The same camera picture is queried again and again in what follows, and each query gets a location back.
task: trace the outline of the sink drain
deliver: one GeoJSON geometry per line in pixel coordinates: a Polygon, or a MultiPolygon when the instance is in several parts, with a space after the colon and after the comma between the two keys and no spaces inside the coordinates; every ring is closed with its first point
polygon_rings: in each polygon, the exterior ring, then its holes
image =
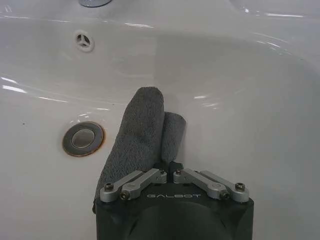
{"type": "Polygon", "coordinates": [[[64,151],[72,156],[86,156],[94,153],[104,141],[102,127],[85,121],[71,127],[63,137],[64,151]]]}

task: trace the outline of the white sink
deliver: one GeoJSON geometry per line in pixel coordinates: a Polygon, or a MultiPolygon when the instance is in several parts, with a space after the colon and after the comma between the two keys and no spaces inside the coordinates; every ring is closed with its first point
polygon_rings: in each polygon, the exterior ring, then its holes
{"type": "Polygon", "coordinates": [[[0,0],[0,239],[96,238],[96,184],[142,86],[187,121],[179,161],[246,184],[255,240],[317,239],[320,18],[248,2],[0,0]],[[82,121],[106,141],[76,158],[62,138],[82,121]]]}

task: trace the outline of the silver metal bracket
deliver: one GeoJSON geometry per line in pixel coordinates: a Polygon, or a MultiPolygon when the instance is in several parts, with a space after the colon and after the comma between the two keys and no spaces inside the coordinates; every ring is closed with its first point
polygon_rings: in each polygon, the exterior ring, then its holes
{"type": "Polygon", "coordinates": [[[206,191],[209,197],[223,200],[229,197],[238,203],[249,201],[249,191],[243,183],[233,184],[209,171],[196,172],[191,169],[181,169],[173,174],[176,184],[193,183],[206,191]]]}
{"type": "Polygon", "coordinates": [[[249,190],[243,183],[233,184],[232,182],[225,180],[209,171],[201,171],[200,174],[212,181],[223,184],[230,193],[232,200],[238,203],[245,203],[249,201],[249,190]]]}
{"type": "Polygon", "coordinates": [[[132,173],[128,174],[127,176],[121,178],[119,181],[116,181],[113,184],[112,189],[106,189],[105,187],[101,188],[100,190],[100,200],[105,203],[110,203],[117,200],[121,188],[124,184],[134,181],[144,173],[142,171],[133,171],[132,173]]]}
{"type": "Polygon", "coordinates": [[[213,199],[223,200],[228,199],[230,196],[227,188],[223,184],[212,181],[189,168],[173,173],[173,182],[176,184],[195,184],[197,187],[206,191],[208,196],[213,199]]]}
{"type": "Polygon", "coordinates": [[[123,185],[120,198],[123,200],[132,200],[140,197],[141,191],[150,184],[165,184],[167,182],[167,173],[163,170],[152,168],[145,174],[132,182],[123,185]]]}

